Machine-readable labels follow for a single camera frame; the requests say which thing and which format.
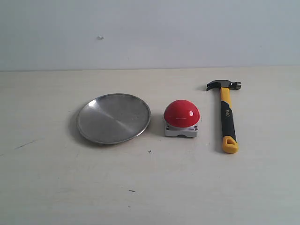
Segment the yellow black claw hammer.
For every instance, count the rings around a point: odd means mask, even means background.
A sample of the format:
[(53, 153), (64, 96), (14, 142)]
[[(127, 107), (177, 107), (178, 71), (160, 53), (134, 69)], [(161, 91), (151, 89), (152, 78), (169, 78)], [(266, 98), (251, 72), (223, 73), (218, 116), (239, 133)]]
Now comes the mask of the yellow black claw hammer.
[(214, 80), (207, 84), (206, 91), (218, 88), (221, 97), (222, 150), (228, 154), (237, 153), (239, 145), (236, 139), (234, 119), (230, 99), (230, 90), (240, 90), (241, 82)]

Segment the red dome push button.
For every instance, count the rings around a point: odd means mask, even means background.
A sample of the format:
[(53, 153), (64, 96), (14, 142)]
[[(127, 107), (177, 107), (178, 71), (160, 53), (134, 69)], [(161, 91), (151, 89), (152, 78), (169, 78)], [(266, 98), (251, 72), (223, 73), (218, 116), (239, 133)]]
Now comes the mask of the red dome push button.
[(192, 102), (176, 100), (165, 109), (165, 136), (194, 138), (198, 135), (198, 122), (201, 115)]

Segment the round steel plate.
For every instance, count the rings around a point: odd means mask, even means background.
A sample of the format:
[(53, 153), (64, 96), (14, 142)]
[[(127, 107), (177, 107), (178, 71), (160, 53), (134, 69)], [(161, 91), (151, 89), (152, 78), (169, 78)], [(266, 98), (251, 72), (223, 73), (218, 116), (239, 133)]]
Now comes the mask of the round steel plate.
[(145, 101), (126, 93), (111, 93), (88, 102), (79, 111), (76, 126), (88, 141), (114, 145), (139, 136), (150, 119), (151, 111)]

